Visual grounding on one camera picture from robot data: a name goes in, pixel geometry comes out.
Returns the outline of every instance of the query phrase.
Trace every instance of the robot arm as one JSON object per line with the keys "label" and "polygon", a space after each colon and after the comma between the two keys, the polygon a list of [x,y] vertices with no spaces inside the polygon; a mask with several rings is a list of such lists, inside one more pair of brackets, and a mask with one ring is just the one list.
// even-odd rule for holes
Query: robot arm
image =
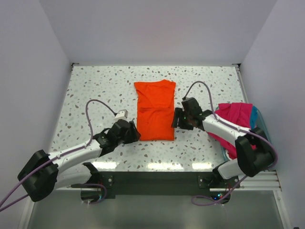
{"label": "robot arm", "polygon": [[229,179],[242,174],[254,177],[275,161],[275,153],[265,141],[245,133],[252,132],[267,139],[262,129],[257,127],[250,130],[226,121],[210,110],[202,111],[194,98],[184,99],[182,105],[183,109],[175,109],[172,127],[188,130],[196,127],[213,133],[236,147],[237,159],[224,162],[213,170],[216,179]]}
{"label": "robot arm", "polygon": [[[56,158],[56,161],[50,162],[22,183],[32,201],[44,199],[56,188],[71,184],[83,184],[90,179],[98,182],[97,174],[90,167],[91,164],[80,163],[108,154],[121,143],[136,142],[140,136],[133,121],[127,122],[120,119],[111,128],[106,128],[93,136],[93,140],[88,146],[85,142],[60,152],[46,154],[43,150],[37,151],[19,173],[18,180],[22,180],[45,162]],[[65,155],[68,151],[81,146],[86,147]]]}

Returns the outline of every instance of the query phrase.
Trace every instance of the blue basket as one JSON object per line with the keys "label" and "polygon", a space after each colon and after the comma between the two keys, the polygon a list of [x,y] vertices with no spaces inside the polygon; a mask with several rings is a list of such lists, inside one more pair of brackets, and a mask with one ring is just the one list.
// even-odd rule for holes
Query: blue basket
{"label": "blue basket", "polygon": [[[263,120],[262,114],[261,114],[261,112],[259,110],[257,110],[256,126],[261,128],[265,132],[268,141],[271,142],[271,139],[270,139],[267,127],[266,127],[265,122]],[[229,161],[229,159],[227,157],[227,154],[225,154],[225,148],[221,147],[221,152],[222,152],[224,161]]]}

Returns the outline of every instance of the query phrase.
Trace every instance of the cable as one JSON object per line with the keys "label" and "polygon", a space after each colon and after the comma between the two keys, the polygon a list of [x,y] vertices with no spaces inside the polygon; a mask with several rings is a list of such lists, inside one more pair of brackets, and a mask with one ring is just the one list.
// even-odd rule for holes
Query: cable
{"label": "cable", "polygon": [[84,186],[96,186],[96,187],[100,187],[101,189],[104,189],[105,190],[105,193],[103,195],[102,198],[100,198],[99,200],[95,201],[95,202],[90,202],[89,204],[98,204],[98,203],[101,203],[107,196],[107,189],[104,185],[101,185],[101,184],[82,184]]}
{"label": "cable", "polygon": [[28,197],[28,196],[29,196],[28,194],[27,194],[27,195],[24,195],[24,196],[20,197],[19,199],[17,199],[17,200],[15,200],[15,201],[11,202],[10,204],[4,206],[3,208],[0,208],[0,212],[4,211],[5,209],[9,208],[10,206],[16,204],[17,202],[23,200],[24,198],[26,198],[26,197]]}
{"label": "cable", "polygon": [[[252,136],[255,136],[255,137],[257,137],[257,138],[263,140],[264,142],[266,142],[266,143],[271,147],[271,149],[274,151],[274,155],[275,155],[275,158],[274,158],[274,159],[275,159],[275,160],[274,160],[274,162],[273,162],[270,166],[268,166],[266,169],[271,169],[271,168],[273,168],[273,167],[276,165],[277,161],[278,161],[278,154],[277,154],[277,151],[276,151],[276,149],[274,148],[274,146],[273,146],[267,139],[263,138],[263,137],[260,136],[260,135],[257,135],[257,134],[255,134],[255,133],[252,133],[252,132],[250,132],[250,131],[238,129],[238,128],[236,128],[235,126],[230,125],[230,124],[224,122],[223,120],[221,120],[221,119],[217,116],[217,114],[215,113],[215,110],[214,110],[214,108],[213,108],[213,102],[212,102],[211,91],[210,91],[208,85],[207,85],[205,82],[203,82],[203,81],[196,81],[196,82],[194,82],[194,83],[190,86],[189,90],[186,92],[185,96],[183,97],[183,100],[186,99],[186,97],[187,97],[188,93],[190,92],[191,88],[192,88],[196,83],[202,83],[202,84],[206,87],[206,89],[207,89],[207,91],[208,91],[208,94],[209,94],[209,98],[210,98],[210,104],[211,104],[212,113],[213,113],[215,119],[216,119],[218,122],[220,122],[220,123],[222,123],[222,124],[224,124],[224,125],[226,125],[226,126],[232,128],[232,129],[234,129],[234,130],[237,130],[237,131],[240,131],[240,132],[242,132],[242,133],[250,134],[250,135],[252,135]],[[240,180],[239,180],[239,181],[238,181],[238,182],[237,182],[237,183],[236,183],[236,184],[235,184],[235,185],[234,185],[234,186],[233,186],[233,187],[232,187],[223,197],[222,197],[222,198],[220,198],[219,200],[216,200],[216,201],[213,202],[213,203],[209,203],[209,204],[198,204],[198,203],[196,203],[195,200],[194,200],[195,198],[207,198],[207,199],[210,199],[209,197],[207,197],[207,196],[202,196],[202,195],[193,196],[191,201],[192,201],[193,204],[195,204],[195,205],[197,205],[197,206],[210,206],[210,205],[218,204],[218,203],[220,203],[221,200],[223,200],[223,199],[226,198],[228,195],[230,195],[230,194],[233,192],[233,190],[234,190],[237,186],[239,186],[240,183],[241,183],[243,180],[245,180],[246,178],[247,178],[247,176],[244,176],[243,178],[241,178],[241,179],[240,179]]]}
{"label": "cable", "polygon": [[38,166],[36,169],[34,169],[33,171],[31,171],[31,172],[30,172],[28,175],[26,175],[21,181],[19,181],[19,182],[15,185],[15,187],[13,187],[13,189],[3,198],[3,200],[0,202],[0,212],[2,212],[3,210],[7,209],[7,208],[10,207],[10,206],[12,206],[13,204],[19,202],[20,200],[26,198],[26,196],[23,196],[23,197],[21,197],[21,198],[15,200],[15,201],[13,201],[13,202],[11,202],[11,203],[8,204],[7,206],[1,208],[2,205],[5,203],[5,201],[14,193],[14,191],[15,191],[15,190],[16,190],[25,180],[27,180],[30,176],[32,176],[32,175],[33,175],[34,173],[36,173],[38,170],[40,170],[41,168],[47,166],[47,165],[50,164],[51,162],[57,160],[59,157],[65,156],[65,155],[67,155],[67,154],[73,153],[73,152],[78,151],[78,150],[81,150],[81,149],[84,149],[84,148],[86,148],[87,146],[89,146],[89,145],[91,144],[91,142],[92,142],[92,140],[93,140],[93,127],[92,127],[91,120],[90,120],[89,114],[88,114],[88,105],[89,105],[91,102],[99,102],[99,103],[103,104],[103,105],[106,106],[114,115],[116,115],[116,113],[115,113],[106,103],[104,103],[104,102],[102,102],[102,101],[100,101],[100,100],[97,100],[97,99],[91,99],[91,100],[89,100],[89,101],[86,103],[86,108],[85,108],[85,109],[86,109],[86,111],[85,111],[85,112],[86,112],[86,118],[87,118],[87,121],[88,121],[88,124],[89,124],[89,128],[90,128],[90,139],[89,139],[89,141],[88,141],[85,145],[83,145],[83,146],[80,146],[80,147],[78,147],[78,148],[69,150],[69,151],[67,151],[67,152],[65,152],[65,153],[60,154],[58,157],[52,158],[51,160],[49,160],[49,161],[43,163],[42,165]]}

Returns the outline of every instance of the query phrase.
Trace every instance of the terrazzo surface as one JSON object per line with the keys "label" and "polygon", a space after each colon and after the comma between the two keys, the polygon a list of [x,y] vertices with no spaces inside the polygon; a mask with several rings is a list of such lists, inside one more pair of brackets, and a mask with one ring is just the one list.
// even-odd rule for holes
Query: terrazzo surface
{"label": "terrazzo surface", "polygon": [[[176,82],[174,103],[181,107],[182,97],[197,80],[206,82],[214,107],[219,103],[244,102],[234,67],[191,66],[75,66],[55,131],[51,152],[81,144],[90,138],[85,104],[90,99],[106,102],[116,112],[127,109],[128,120],[137,121],[137,93],[134,82]],[[210,109],[203,85],[195,85],[195,97],[203,110]],[[89,105],[94,133],[111,127],[113,115],[100,103]],[[174,141],[139,141],[118,146],[114,152],[91,160],[105,171],[211,171],[222,163],[217,141],[199,129],[175,129]]]}

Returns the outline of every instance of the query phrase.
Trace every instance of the purple cable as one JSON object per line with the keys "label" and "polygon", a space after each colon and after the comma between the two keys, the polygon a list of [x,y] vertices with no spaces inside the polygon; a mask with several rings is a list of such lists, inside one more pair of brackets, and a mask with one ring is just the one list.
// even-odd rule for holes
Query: purple cable
{"label": "purple cable", "polygon": [[22,199],[24,199],[24,198],[26,198],[26,197],[28,197],[28,196],[29,196],[28,194],[27,194],[27,195],[24,195],[24,196],[20,197],[19,199],[17,199],[17,200],[15,200],[15,201],[11,202],[10,204],[4,206],[3,208],[0,208],[0,212],[4,211],[5,209],[9,208],[10,206],[16,204],[17,202],[19,202],[20,200],[22,200]]}
{"label": "purple cable", "polygon": [[[86,112],[86,117],[87,117],[87,121],[88,121],[89,128],[90,128],[90,140],[89,140],[84,146],[80,146],[80,147],[78,147],[78,148],[75,148],[75,149],[72,149],[72,150],[69,150],[69,151],[67,151],[67,152],[65,152],[65,153],[60,154],[60,157],[61,157],[61,156],[65,156],[65,155],[70,154],[70,153],[73,153],[73,152],[75,152],[75,151],[78,151],[78,150],[80,150],[80,149],[84,149],[84,148],[86,148],[88,145],[91,144],[91,142],[92,142],[92,140],[93,140],[93,127],[92,127],[92,124],[91,124],[91,121],[90,121],[90,118],[89,118],[89,114],[88,114],[88,105],[89,105],[89,103],[91,103],[91,102],[98,102],[98,103],[103,104],[103,105],[106,106],[114,115],[116,115],[116,113],[115,113],[106,103],[104,103],[104,102],[102,102],[102,101],[100,101],[100,100],[97,100],[97,99],[91,99],[91,100],[89,100],[89,101],[87,102],[87,104],[86,104],[86,111],[85,111],[85,112]],[[15,201],[13,201],[13,202],[11,202],[10,204],[8,204],[7,206],[5,206],[5,207],[3,207],[3,208],[1,208],[2,205],[5,203],[5,201],[14,193],[14,191],[15,191],[15,190],[16,190],[16,189],[17,189],[26,179],[28,179],[30,176],[32,176],[34,173],[36,173],[36,172],[37,172],[38,170],[40,170],[41,168],[45,167],[46,165],[50,164],[51,162],[53,162],[53,161],[55,161],[55,160],[57,160],[57,159],[58,159],[57,157],[54,157],[54,158],[52,158],[51,160],[49,160],[49,161],[43,163],[42,165],[38,166],[36,169],[34,169],[33,171],[31,171],[28,175],[26,175],[21,181],[19,181],[19,182],[15,185],[15,187],[13,187],[13,189],[5,196],[5,197],[3,198],[3,200],[0,202],[0,212],[2,212],[3,210],[7,209],[7,208],[10,207],[10,206],[12,206],[13,204],[19,202],[20,200],[26,198],[27,195],[22,196],[21,198],[15,200]]]}
{"label": "purple cable", "polygon": [[100,198],[99,200],[95,201],[95,202],[90,202],[89,204],[98,204],[101,203],[107,196],[107,189],[104,185],[101,184],[83,184],[85,186],[96,186],[96,187],[101,187],[102,189],[105,190],[104,196],[102,198]]}
{"label": "purple cable", "polygon": [[[211,110],[212,110],[212,113],[213,113],[215,119],[218,120],[218,122],[220,122],[220,123],[222,123],[222,124],[224,124],[224,125],[226,125],[226,126],[232,128],[232,129],[234,129],[234,130],[237,130],[237,131],[240,131],[240,132],[242,132],[242,133],[250,134],[250,135],[252,135],[252,136],[255,136],[255,137],[257,137],[257,138],[263,140],[264,142],[266,142],[266,143],[271,147],[271,149],[274,151],[275,160],[274,160],[274,162],[273,162],[270,166],[268,166],[266,169],[273,168],[273,167],[276,165],[277,161],[278,161],[278,154],[277,154],[277,151],[276,151],[276,149],[274,148],[274,146],[273,146],[267,139],[263,138],[263,137],[260,136],[260,135],[257,135],[257,134],[255,134],[255,133],[252,133],[252,132],[246,131],[246,130],[242,130],[242,129],[241,129],[241,130],[238,130],[235,126],[230,125],[230,124],[224,122],[223,120],[219,119],[219,118],[217,117],[216,113],[215,113],[214,108],[213,108],[213,102],[212,102],[211,91],[210,91],[208,85],[207,85],[205,82],[203,82],[203,81],[196,81],[196,82],[194,82],[194,83],[190,86],[189,90],[187,91],[187,93],[185,94],[185,96],[184,96],[183,99],[185,99],[185,98],[187,97],[187,95],[188,95],[188,93],[190,92],[191,88],[192,88],[196,83],[202,83],[202,84],[206,87],[206,89],[208,90],[209,98],[210,98],[210,104],[211,104]],[[202,196],[202,195],[193,196],[193,197],[192,197],[192,203],[195,204],[195,205],[197,205],[197,206],[210,206],[210,205],[214,205],[214,204],[220,204],[220,202],[221,202],[224,198],[226,198],[228,195],[230,195],[230,194],[233,192],[233,190],[234,190],[238,185],[240,185],[240,183],[241,183],[243,180],[245,180],[246,178],[247,178],[247,176],[244,176],[243,178],[241,178],[241,179],[231,188],[230,191],[228,191],[222,198],[220,198],[219,200],[214,201],[213,203],[209,203],[209,204],[198,204],[198,203],[195,203],[195,200],[194,200],[195,198],[211,199],[210,197]]]}

